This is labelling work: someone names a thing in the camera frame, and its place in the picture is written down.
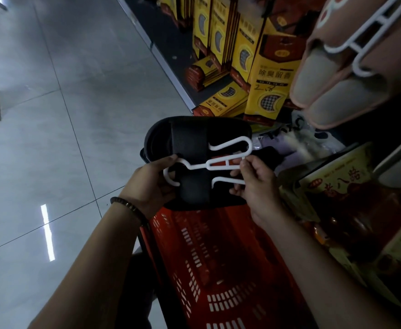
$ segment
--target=forearm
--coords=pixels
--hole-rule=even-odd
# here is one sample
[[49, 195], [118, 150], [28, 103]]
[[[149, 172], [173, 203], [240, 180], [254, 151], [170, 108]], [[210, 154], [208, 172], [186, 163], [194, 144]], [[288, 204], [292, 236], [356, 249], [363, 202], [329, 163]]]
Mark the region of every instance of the forearm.
[[291, 216], [268, 221], [266, 231], [321, 329], [401, 327]]
[[111, 328], [139, 226], [112, 204], [29, 328]]

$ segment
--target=black bracelet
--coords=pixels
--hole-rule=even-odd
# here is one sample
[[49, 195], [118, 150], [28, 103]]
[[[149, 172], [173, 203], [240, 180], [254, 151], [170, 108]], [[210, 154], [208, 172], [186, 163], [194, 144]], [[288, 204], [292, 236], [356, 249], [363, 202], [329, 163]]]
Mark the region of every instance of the black bracelet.
[[122, 205], [128, 207], [133, 212], [133, 214], [139, 219], [139, 221], [141, 222], [141, 226], [147, 226], [149, 221], [135, 205], [126, 201], [125, 199], [122, 199], [121, 197], [112, 197], [110, 199], [110, 204], [112, 204], [114, 202], [117, 202], [119, 204], [122, 204]]

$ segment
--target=white hook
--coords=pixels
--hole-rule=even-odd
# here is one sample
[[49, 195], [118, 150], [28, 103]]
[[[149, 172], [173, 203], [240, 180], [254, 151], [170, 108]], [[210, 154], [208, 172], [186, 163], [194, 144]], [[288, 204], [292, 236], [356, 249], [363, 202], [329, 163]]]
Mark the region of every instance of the white hook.
[[[236, 144], [238, 142], [246, 142], [248, 143], [248, 149], [245, 152], [242, 152], [240, 154], [233, 154], [229, 156], [223, 156], [223, 157], [217, 157], [217, 158], [211, 158], [208, 159], [204, 164], [195, 164], [191, 165], [187, 160], [183, 158], [178, 158], [176, 160], [176, 163], [182, 163], [187, 167], [188, 170], [198, 170], [200, 168], [206, 168], [209, 171], [223, 171], [223, 170], [238, 170], [240, 168], [239, 165], [230, 165], [229, 161], [236, 159], [236, 158], [244, 158], [252, 153], [252, 140], [249, 137], [246, 136], [240, 136], [235, 139], [232, 139], [231, 141], [219, 144], [218, 146], [212, 146], [211, 144], [208, 144], [208, 149], [211, 151], [218, 151], [221, 149], [224, 149], [228, 146], [231, 146], [233, 144]], [[225, 166], [212, 166], [212, 164], [219, 163], [219, 162], [225, 162]], [[171, 180], [170, 176], [168, 175], [168, 168], [164, 170], [164, 179], [172, 186], [174, 187], [179, 187], [181, 184], [180, 182], [176, 182]], [[233, 179], [233, 178], [226, 178], [226, 177], [215, 177], [211, 181], [211, 187], [214, 187], [214, 183], [217, 181], [223, 181], [223, 182], [231, 182], [231, 183], [239, 183], [241, 185], [244, 185], [245, 182], [240, 179]]]
[[[365, 71], [361, 68], [360, 62], [363, 57], [368, 53], [368, 51], [378, 42], [378, 40], [389, 30], [391, 25], [401, 16], [401, 4], [397, 7], [397, 9], [391, 14], [391, 16], [384, 16], [385, 12], [389, 10], [398, 0], [388, 0], [386, 1], [368, 20], [362, 24], [362, 26], [354, 32], [350, 38], [346, 40], [339, 47], [330, 47], [328, 45], [324, 45], [327, 53], [335, 54], [340, 53], [345, 50], [347, 47], [350, 47], [354, 50], [357, 55], [353, 60], [352, 68], [353, 72], [359, 77], [370, 77], [375, 74], [374, 71]], [[356, 39], [362, 35], [374, 22], [377, 22], [381, 25], [379, 30], [371, 37], [371, 39], [365, 44], [364, 47], [360, 47], [359, 44], [356, 43]]]

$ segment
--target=red shopping basket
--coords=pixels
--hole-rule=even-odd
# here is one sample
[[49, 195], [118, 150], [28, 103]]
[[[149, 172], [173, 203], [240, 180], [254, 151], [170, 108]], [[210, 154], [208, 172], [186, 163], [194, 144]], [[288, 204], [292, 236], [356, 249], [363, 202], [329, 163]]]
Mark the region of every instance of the red shopping basket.
[[171, 285], [190, 328], [316, 326], [279, 253], [247, 205], [174, 212], [165, 208], [142, 230], [161, 284]]

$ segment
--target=tiled floor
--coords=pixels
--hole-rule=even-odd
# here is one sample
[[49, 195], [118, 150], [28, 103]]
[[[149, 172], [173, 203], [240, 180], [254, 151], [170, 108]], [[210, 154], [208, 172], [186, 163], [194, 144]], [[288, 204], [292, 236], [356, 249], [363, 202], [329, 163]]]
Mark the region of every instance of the tiled floor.
[[[116, 0], [0, 9], [0, 101], [0, 329], [26, 328], [142, 165], [148, 128], [189, 111]], [[166, 327], [157, 300], [150, 321]]]

